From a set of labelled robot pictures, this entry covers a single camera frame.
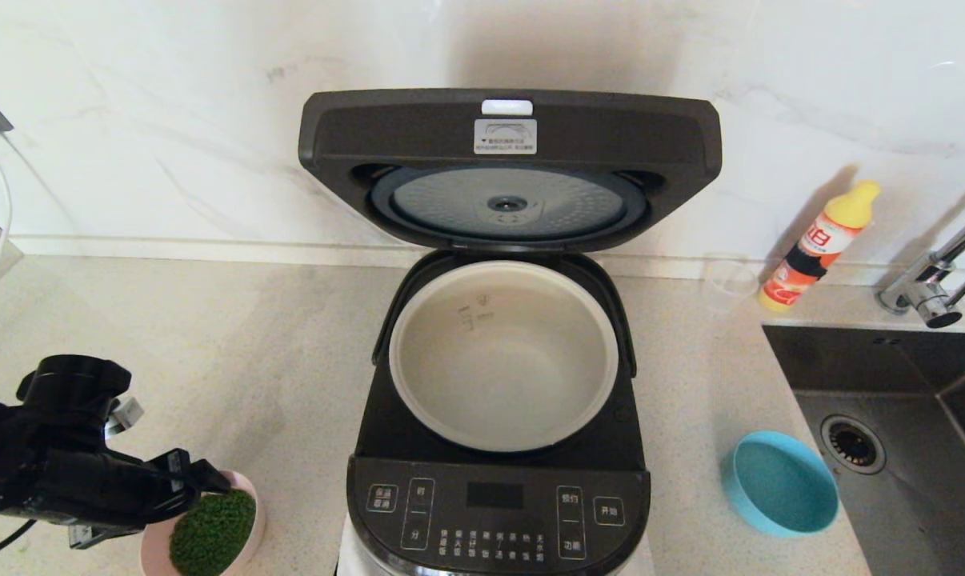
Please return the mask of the stainless steel sink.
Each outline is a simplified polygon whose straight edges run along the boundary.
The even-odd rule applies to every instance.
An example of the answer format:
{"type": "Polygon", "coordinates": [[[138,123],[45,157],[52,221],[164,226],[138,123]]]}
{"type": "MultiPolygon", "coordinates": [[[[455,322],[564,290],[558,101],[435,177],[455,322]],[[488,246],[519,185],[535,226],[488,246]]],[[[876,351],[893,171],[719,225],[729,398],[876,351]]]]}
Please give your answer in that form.
{"type": "Polygon", "coordinates": [[[965,333],[763,327],[873,576],[965,576],[965,333]],[[823,448],[841,414],[881,438],[861,475],[823,448]]]}

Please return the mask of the green pellets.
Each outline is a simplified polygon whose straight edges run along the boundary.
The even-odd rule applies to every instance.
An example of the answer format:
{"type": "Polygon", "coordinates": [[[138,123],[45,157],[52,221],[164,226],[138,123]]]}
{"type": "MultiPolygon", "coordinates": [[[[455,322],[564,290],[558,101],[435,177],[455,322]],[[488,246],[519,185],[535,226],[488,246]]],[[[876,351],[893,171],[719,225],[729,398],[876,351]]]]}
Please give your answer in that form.
{"type": "Polygon", "coordinates": [[[169,558],[180,576],[222,576],[254,527],[257,504],[242,490],[208,494],[176,522],[169,558]]]}

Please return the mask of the round sink drain strainer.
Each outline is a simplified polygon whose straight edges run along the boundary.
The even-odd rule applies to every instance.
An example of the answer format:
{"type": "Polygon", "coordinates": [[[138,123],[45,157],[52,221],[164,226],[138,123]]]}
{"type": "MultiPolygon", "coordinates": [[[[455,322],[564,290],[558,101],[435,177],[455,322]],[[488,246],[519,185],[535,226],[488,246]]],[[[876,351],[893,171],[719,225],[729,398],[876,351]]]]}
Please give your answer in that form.
{"type": "Polygon", "coordinates": [[[887,466],[887,451],[867,424],[841,414],[820,423],[820,441],[827,454],[852,473],[877,475],[887,466]]]}

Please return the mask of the light blue bowl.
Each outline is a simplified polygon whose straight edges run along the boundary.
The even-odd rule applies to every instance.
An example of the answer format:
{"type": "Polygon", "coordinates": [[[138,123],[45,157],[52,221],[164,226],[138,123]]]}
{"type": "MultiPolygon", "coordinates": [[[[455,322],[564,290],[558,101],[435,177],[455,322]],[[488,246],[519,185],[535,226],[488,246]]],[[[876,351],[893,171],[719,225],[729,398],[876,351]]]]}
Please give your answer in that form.
{"type": "Polygon", "coordinates": [[[757,531],[801,538],[831,527],[839,490],[815,448],[775,430],[752,431],[720,460],[720,482],[732,510],[757,531]]]}

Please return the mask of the black rice cooker body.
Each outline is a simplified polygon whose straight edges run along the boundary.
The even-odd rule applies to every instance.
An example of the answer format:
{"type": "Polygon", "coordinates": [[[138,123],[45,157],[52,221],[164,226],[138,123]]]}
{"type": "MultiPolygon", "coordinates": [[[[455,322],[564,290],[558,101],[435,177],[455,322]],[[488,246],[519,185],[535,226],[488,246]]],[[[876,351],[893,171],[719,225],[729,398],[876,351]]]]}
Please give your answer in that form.
{"type": "Polygon", "coordinates": [[[438,250],[396,291],[373,353],[375,373],[346,468],[347,515],[366,550],[402,576],[615,576],[646,533],[651,475],[634,398],[637,362],[607,272],[581,254],[438,250]],[[581,430],[542,449],[469,449],[427,429],[396,393],[388,344],[398,314],[460,266],[515,260],[581,284],[607,311],[621,365],[611,396],[581,430]]]}

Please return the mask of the orange bottle with yellow cap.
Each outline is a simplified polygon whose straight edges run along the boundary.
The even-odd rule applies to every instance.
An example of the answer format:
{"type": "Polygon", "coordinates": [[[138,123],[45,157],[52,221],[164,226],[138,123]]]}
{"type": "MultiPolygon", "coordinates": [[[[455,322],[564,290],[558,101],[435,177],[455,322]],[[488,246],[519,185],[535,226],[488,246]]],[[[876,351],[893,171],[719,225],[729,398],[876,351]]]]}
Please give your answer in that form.
{"type": "Polygon", "coordinates": [[[862,180],[848,192],[827,201],[761,285],[757,295],[760,305],[771,311],[792,309],[871,224],[873,203],[880,193],[877,182],[862,180]]]}

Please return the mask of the clear plastic cup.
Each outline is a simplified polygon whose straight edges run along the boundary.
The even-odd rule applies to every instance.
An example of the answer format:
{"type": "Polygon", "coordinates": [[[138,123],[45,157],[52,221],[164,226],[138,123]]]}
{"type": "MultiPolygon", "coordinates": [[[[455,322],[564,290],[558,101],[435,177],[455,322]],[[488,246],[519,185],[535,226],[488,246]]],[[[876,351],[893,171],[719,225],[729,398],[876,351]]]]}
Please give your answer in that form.
{"type": "Polygon", "coordinates": [[[707,310],[724,314],[753,298],[760,287],[755,263],[734,253],[703,256],[699,300],[707,310]]]}

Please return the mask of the chrome faucet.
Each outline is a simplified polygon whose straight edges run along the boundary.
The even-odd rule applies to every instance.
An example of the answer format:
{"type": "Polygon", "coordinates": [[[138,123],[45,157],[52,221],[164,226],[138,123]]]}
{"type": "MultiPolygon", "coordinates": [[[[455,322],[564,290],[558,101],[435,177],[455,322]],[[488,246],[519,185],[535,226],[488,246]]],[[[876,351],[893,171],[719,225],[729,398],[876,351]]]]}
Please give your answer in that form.
{"type": "Polygon", "coordinates": [[[965,281],[948,293],[943,280],[957,270],[955,260],[965,253],[965,227],[936,250],[916,258],[899,276],[875,292],[876,302],[895,316],[915,311],[926,327],[946,328],[961,320],[958,304],[965,298],[965,281]]]}

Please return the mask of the beige inner pot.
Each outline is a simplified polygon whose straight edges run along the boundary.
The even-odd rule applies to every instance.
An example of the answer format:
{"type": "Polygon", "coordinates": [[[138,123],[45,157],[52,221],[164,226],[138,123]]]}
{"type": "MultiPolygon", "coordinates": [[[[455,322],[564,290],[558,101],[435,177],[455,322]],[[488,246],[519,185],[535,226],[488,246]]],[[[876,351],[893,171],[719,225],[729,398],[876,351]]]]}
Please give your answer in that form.
{"type": "Polygon", "coordinates": [[[565,274],[515,260],[429,281],[398,314],[388,361],[396,393],[427,429],[493,453],[577,433],[606,404],[621,365],[595,296],[565,274]]]}

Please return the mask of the pink bowl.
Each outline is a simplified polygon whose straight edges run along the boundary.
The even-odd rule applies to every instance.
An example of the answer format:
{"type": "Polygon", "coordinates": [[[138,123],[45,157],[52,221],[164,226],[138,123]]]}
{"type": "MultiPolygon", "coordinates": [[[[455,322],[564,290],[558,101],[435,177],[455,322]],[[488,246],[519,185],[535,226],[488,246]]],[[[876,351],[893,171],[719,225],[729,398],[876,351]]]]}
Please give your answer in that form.
{"type": "MultiPolygon", "coordinates": [[[[242,548],[242,553],[237,560],[234,560],[233,564],[222,574],[222,576],[241,576],[248,562],[254,558],[260,543],[262,543],[263,534],[266,532],[266,507],[263,506],[262,499],[259,498],[254,485],[244,474],[233,470],[224,470],[224,468],[220,471],[231,481],[231,490],[248,492],[249,495],[254,497],[257,504],[254,527],[247,543],[242,548]]],[[[176,522],[182,516],[183,514],[165,522],[157,522],[157,524],[149,525],[143,530],[138,553],[142,576],[180,576],[170,562],[169,547],[171,533],[176,522]]]]}

